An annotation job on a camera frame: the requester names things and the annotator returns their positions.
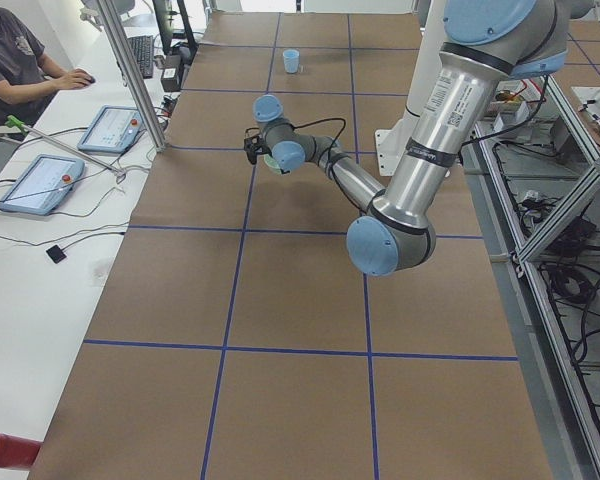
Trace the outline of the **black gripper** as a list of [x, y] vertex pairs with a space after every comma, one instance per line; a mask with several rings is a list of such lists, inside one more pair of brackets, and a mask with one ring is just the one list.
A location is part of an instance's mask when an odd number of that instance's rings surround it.
[[255, 157], [266, 156], [270, 154], [270, 149], [263, 139], [258, 139], [253, 144], [253, 151]]

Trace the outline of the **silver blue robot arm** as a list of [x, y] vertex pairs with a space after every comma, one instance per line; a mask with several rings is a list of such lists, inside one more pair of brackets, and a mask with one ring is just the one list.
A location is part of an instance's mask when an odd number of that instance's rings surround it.
[[576, 1], [450, 1], [437, 18], [446, 37], [441, 67], [423, 113], [383, 187], [326, 136], [298, 133], [279, 99], [253, 105], [258, 132], [244, 140], [250, 163], [270, 156], [290, 173], [314, 163], [363, 216], [349, 226], [346, 247], [363, 273], [385, 276], [424, 263], [436, 236], [426, 213], [498, 84], [551, 74], [565, 62]]

